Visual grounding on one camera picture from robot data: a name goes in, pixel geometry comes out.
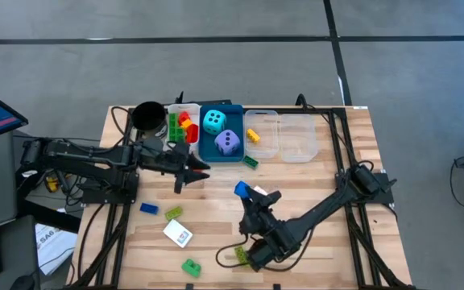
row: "red lego brick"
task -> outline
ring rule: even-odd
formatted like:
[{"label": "red lego brick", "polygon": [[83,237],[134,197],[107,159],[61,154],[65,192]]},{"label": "red lego brick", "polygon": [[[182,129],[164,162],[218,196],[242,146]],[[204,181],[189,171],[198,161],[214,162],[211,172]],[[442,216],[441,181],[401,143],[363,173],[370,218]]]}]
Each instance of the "red lego brick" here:
[{"label": "red lego brick", "polygon": [[189,127],[187,127],[185,142],[195,143],[196,141],[198,141],[198,125],[191,124]]},{"label": "red lego brick", "polygon": [[182,112],[182,113],[178,116],[178,126],[182,126],[182,123],[183,123],[185,120],[191,120],[191,118],[189,117],[189,114],[187,114],[187,112]]}]

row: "blue object in gripper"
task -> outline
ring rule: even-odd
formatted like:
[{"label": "blue object in gripper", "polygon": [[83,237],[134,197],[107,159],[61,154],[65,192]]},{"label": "blue object in gripper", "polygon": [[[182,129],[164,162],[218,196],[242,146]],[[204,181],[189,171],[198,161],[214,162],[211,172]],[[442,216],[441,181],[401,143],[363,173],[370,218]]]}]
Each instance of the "blue object in gripper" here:
[{"label": "blue object in gripper", "polygon": [[250,185],[244,181],[239,181],[239,183],[235,185],[234,193],[241,198],[250,198],[250,194],[247,192],[247,187],[250,187]]}]

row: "concrete floor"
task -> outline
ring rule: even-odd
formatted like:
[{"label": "concrete floor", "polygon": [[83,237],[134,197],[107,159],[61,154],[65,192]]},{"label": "concrete floor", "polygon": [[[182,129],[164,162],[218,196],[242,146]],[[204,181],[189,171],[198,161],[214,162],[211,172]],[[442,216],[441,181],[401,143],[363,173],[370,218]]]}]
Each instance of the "concrete floor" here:
[{"label": "concrete floor", "polygon": [[[464,35],[462,0],[331,0],[340,36]],[[328,35],[322,0],[0,0],[0,39]],[[354,105],[369,106],[413,283],[464,289],[464,42],[341,43]],[[323,43],[0,45],[0,98],[31,135],[99,138],[107,106],[230,98],[341,105]],[[464,202],[464,171],[454,173]],[[51,207],[62,203],[40,201]],[[43,288],[59,287],[68,264]]]}]

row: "purple die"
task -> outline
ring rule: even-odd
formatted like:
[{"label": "purple die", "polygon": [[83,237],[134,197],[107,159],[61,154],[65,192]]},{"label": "purple die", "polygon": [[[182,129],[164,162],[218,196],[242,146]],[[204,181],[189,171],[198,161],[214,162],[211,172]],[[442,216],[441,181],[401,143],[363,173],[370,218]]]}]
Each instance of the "purple die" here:
[{"label": "purple die", "polygon": [[214,140],[217,149],[225,156],[232,155],[241,145],[241,140],[232,130],[224,130]]}]

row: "green lego brick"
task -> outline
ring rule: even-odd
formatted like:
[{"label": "green lego brick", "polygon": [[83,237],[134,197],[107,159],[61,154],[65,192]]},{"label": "green lego brick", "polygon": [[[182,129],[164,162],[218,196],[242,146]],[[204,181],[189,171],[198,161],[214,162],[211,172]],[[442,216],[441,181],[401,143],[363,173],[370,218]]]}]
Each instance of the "green lego brick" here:
[{"label": "green lego brick", "polygon": [[166,216],[166,219],[168,221],[171,221],[173,218],[178,218],[179,216],[181,216],[183,212],[184,211],[182,210],[182,208],[177,206],[176,208],[166,212],[164,215]]},{"label": "green lego brick", "polygon": [[176,128],[176,141],[185,141],[185,131],[184,128]]},{"label": "green lego brick", "polygon": [[234,248],[236,257],[238,257],[239,263],[248,263],[247,253],[244,251],[242,246],[237,246]]},{"label": "green lego brick", "polygon": [[169,114],[169,141],[184,141],[185,140],[185,132],[184,129],[178,126],[178,114]]},{"label": "green lego brick", "polygon": [[176,128],[178,126],[178,114],[169,114],[169,127]]},{"label": "green lego brick", "polygon": [[245,155],[245,158],[242,160],[244,164],[246,164],[249,168],[256,169],[257,165],[259,165],[259,161],[251,158],[248,155]]},{"label": "green lego brick", "polygon": [[186,271],[191,276],[198,278],[200,276],[201,266],[194,263],[191,259],[187,259],[187,261],[182,264],[182,270]]}]

